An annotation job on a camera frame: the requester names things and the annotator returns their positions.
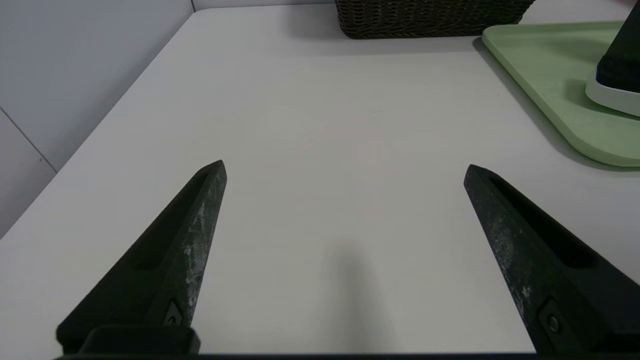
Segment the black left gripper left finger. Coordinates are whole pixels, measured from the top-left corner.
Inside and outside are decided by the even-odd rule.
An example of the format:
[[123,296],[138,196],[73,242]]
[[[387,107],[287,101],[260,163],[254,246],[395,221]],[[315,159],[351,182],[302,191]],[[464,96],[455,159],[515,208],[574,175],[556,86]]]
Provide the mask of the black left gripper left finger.
[[62,321],[65,352],[197,352],[191,327],[227,184],[199,169]]

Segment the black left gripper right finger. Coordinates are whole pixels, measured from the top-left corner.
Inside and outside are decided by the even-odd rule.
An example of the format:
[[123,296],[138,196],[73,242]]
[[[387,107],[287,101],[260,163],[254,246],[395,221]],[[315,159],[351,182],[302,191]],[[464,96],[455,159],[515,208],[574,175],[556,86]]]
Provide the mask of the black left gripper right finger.
[[638,283],[493,171],[463,184],[538,355],[638,355]]

